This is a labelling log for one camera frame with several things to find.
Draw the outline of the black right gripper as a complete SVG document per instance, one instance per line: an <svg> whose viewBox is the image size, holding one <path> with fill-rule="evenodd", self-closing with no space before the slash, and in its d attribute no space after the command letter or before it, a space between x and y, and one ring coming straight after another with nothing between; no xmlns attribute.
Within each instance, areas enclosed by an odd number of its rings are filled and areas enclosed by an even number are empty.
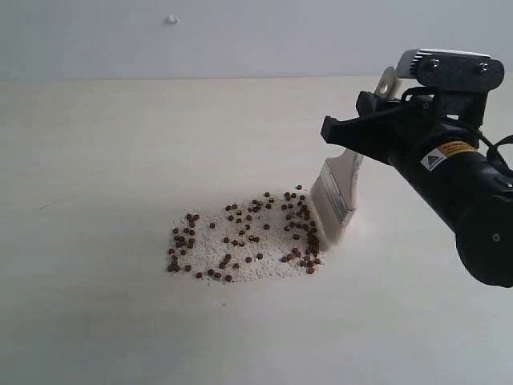
<svg viewBox="0 0 513 385"><path fill-rule="evenodd" d="M445 157L476 152L486 105L486 92L413 87L400 102L361 91L358 118L339 121L326 116L321 137L327 144L407 168L431 151Z"/></svg>

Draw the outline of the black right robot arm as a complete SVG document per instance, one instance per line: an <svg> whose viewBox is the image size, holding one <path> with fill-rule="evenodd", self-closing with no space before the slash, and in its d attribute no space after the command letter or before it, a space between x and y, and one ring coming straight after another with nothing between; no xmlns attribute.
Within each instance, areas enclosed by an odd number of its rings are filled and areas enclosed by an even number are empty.
<svg viewBox="0 0 513 385"><path fill-rule="evenodd" d="M394 168L454 233L469 274L512 286L512 178L482 153L480 130L452 116L480 95L412 87L401 99L363 91L358 116L324 119L327 144Z"/></svg>

